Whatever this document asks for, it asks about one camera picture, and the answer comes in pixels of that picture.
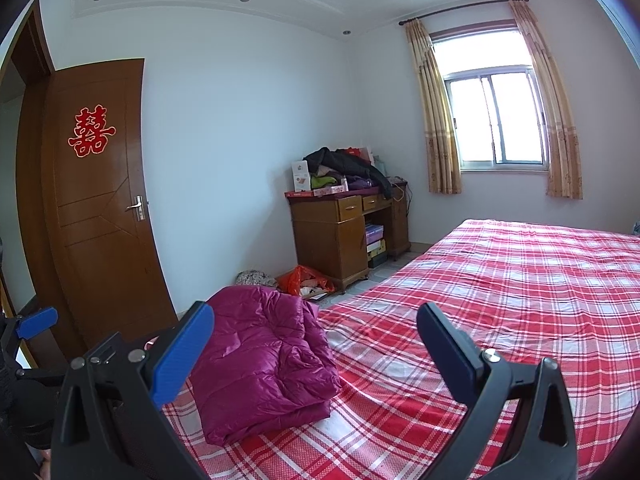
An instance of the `screw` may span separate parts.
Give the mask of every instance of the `screw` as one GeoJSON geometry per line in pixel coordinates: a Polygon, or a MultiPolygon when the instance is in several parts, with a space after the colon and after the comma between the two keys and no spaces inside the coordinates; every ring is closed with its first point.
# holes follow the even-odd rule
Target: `screw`
{"type": "Polygon", "coordinates": [[[81,357],[76,357],[71,361],[71,367],[73,370],[79,370],[84,366],[84,359],[81,357]]]}
{"type": "Polygon", "coordinates": [[[141,350],[140,348],[136,348],[135,350],[129,352],[127,359],[129,359],[129,362],[131,363],[140,363],[145,359],[145,357],[146,352],[144,350],[141,350]]]}
{"type": "Polygon", "coordinates": [[[496,353],[495,348],[487,348],[482,354],[484,354],[484,358],[490,363],[497,363],[500,360],[500,356],[496,353]]]}

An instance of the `magenta down jacket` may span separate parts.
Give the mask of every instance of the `magenta down jacket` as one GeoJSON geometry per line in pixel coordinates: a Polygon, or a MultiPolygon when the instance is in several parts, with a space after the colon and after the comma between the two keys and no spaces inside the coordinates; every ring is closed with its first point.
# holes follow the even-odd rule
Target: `magenta down jacket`
{"type": "Polygon", "coordinates": [[[329,416],[340,379],[315,305],[253,285],[228,286],[207,303],[213,334],[190,378],[209,444],[329,416]]]}

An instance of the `black jacket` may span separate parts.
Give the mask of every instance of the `black jacket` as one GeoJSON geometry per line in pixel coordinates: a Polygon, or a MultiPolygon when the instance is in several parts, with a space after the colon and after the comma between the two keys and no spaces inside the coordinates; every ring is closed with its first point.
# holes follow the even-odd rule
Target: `black jacket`
{"type": "Polygon", "coordinates": [[[310,173],[316,173],[321,164],[344,175],[370,178],[383,189],[385,198],[391,198],[392,187],[386,176],[359,156],[344,150],[332,152],[329,148],[320,148],[305,157],[310,173]]]}

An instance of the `green cloth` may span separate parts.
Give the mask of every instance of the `green cloth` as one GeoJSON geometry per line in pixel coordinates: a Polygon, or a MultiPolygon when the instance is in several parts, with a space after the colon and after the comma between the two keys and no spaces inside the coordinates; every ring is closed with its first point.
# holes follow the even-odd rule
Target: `green cloth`
{"type": "Polygon", "coordinates": [[[338,181],[332,176],[315,176],[311,175],[311,189],[320,189],[321,187],[328,186],[329,184],[337,184],[338,181]]]}

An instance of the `window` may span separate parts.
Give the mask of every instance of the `window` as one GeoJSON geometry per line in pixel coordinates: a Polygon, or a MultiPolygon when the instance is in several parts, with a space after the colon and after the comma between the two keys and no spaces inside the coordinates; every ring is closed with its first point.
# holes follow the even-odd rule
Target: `window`
{"type": "Polygon", "coordinates": [[[434,44],[462,170],[542,170],[546,139],[531,57],[517,30],[434,44]]]}

